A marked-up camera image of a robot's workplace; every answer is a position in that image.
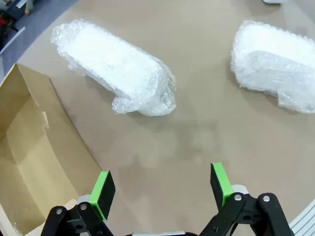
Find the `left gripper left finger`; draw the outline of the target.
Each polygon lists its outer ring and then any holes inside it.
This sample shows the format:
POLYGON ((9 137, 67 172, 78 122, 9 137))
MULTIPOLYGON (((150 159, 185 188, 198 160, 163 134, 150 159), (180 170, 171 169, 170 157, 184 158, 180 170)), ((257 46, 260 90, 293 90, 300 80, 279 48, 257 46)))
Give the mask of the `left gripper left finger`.
POLYGON ((53 207, 40 236, 114 236, 104 223, 107 220, 115 195, 115 185, 110 171, 100 172, 88 201, 73 208, 53 207))

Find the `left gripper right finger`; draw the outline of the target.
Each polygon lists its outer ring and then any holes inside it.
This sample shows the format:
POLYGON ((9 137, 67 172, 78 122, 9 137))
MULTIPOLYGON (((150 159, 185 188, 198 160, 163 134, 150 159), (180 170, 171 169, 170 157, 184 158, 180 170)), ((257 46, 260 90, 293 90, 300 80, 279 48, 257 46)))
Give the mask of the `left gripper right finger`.
POLYGON ((294 236, 275 194, 237 192, 221 162, 211 164, 210 184, 218 213, 199 236, 232 236, 238 225, 249 225, 255 236, 294 236))

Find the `bubble-wrapped white clock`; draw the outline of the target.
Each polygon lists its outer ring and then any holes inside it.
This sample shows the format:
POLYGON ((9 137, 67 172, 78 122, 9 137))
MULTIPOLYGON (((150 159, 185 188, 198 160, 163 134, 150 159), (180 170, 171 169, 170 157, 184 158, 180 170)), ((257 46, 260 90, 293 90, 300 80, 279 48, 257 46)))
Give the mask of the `bubble-wrapped white clock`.
POLYGON ((315 40, 263 22, 244 21, 234 38, 231 71, 241 87, 315 114, 315 40))
POLYGON ((160 59, 79 19, 53 28, 51 43, 68 66, 114 93, 112 109, 164 116, 176 108, 176 78, 160 59))

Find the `grey ribbed robot base platform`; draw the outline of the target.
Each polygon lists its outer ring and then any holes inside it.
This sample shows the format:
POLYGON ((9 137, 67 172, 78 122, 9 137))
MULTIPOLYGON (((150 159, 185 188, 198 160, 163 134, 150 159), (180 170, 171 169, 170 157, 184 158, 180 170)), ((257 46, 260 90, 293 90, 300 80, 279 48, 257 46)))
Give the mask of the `grey ribbed robot base platform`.
POLYGON ((294 236, 315 236, 315 199, 289 224, 294 236))

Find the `open brown cardboard box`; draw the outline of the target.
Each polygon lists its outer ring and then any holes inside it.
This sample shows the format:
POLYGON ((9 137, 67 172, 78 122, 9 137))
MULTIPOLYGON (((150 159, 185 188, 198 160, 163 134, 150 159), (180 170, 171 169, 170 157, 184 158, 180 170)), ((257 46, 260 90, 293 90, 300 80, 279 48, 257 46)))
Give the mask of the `open brown cardboard box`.
POLYGON ((13 65, 0 83, 0 208, 14 232, 90 194, 100 171, 50 78, 13 65))

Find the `white floor rail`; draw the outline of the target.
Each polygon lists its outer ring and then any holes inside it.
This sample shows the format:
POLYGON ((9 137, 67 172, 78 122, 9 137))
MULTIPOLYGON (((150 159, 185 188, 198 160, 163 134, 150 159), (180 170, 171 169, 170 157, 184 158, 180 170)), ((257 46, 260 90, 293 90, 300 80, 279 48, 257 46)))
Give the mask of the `white floor rail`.
POLYGON ((26 27, 22 27, 20 30, 16 32, 16 34, 5 44, 5 46, 0 50, 0 55, 4 53, 4 51, 13 43, 17 37, 26 30, 26 27))

